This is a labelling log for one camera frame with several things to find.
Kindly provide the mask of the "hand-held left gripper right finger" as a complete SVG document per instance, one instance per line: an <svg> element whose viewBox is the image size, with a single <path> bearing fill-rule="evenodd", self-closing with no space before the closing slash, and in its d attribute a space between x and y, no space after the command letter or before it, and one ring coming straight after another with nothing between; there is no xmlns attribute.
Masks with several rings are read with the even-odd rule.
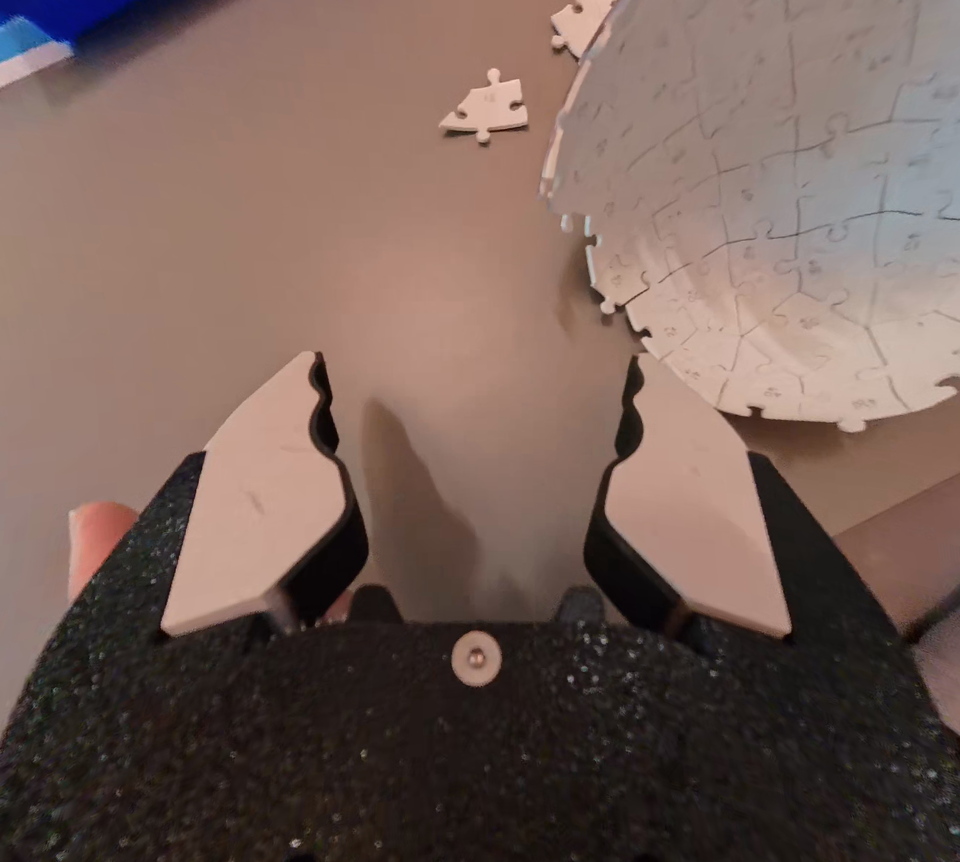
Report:
<svg viewBox="0 0 960 862"><path fill-rule="evenodd" d="M583 562L635 628L704 616L782 640L793 626L746 445L653 355L630 360Z"/></svg>

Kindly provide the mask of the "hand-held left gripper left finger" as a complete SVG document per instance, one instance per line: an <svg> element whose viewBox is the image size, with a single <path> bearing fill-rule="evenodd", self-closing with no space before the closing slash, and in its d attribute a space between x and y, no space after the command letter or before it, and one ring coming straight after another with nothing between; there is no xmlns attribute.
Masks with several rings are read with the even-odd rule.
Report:
<svg viewBox="0 0 960 862"><path fill-rule="evenodd" d="M290 635L346 620L369 556L338 457L320 352L302 352L244 400L204 448L160 627L183 637L248 616Z"/></svg>

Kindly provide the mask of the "colourful cartoon puzzle ball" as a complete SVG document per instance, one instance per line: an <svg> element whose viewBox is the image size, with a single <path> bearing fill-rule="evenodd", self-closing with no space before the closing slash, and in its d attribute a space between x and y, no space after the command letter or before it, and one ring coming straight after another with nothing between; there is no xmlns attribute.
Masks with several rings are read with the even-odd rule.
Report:
<svg viewBox="0 0 960 862"><path fill-rule="evenodd" d="M866 424L958 394L959 0L618 0L541 194L716 409Z"/></svg>

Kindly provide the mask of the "white triangular puzzle piece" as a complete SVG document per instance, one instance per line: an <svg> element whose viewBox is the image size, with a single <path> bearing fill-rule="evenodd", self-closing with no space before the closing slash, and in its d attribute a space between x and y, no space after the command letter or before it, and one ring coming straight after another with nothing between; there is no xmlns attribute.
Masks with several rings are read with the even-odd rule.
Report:
<svg viewBox="0 0 960 862"><path fill-rule="evenodd" d="M487 146L493 133L528 125L522 81L502 80L500 70L493 67L486 72L486 85L472 88L438 128L447 134L474 135L478 144Z"/></svg>

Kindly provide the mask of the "person's left hand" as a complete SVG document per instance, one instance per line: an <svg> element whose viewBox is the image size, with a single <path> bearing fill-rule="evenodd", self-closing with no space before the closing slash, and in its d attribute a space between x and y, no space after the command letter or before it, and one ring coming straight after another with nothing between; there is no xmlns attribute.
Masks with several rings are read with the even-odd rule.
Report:
<svg viewBox="0 0 960 862"><path fill-rule="evenodd" d="M134 508L115 501L92 501L68 514L67 596L71 604L134 526L138 516Z"/></svg>

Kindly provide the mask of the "light blue flat box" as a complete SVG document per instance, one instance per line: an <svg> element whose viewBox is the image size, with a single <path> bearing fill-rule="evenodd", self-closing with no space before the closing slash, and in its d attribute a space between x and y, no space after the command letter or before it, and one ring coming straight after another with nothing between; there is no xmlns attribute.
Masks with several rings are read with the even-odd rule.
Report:
<svg viewBox="0 0 960 862"><path fill-rule="evenodd" d="M69 41L55 40L23 16L1 24L1 88L74 56Z"/></svg>

